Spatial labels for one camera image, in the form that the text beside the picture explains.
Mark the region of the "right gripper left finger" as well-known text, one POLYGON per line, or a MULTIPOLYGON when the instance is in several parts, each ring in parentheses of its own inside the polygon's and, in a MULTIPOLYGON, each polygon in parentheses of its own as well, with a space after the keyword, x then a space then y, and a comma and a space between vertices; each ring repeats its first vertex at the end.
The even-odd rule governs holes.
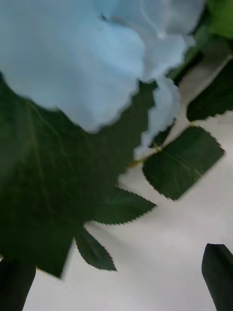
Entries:
POLYGON ((21 311, 36 275, 33 264, 3 258, 0 262, 0 311, 21 311))

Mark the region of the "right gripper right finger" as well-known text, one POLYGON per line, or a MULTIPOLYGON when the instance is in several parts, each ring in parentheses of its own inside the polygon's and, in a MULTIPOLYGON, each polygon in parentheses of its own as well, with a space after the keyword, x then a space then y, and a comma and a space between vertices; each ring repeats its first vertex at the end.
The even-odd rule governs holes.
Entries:
POLYGON ((201 272, 218 311, 233 309, 233 255, 223 244, 207 244, 201 272))

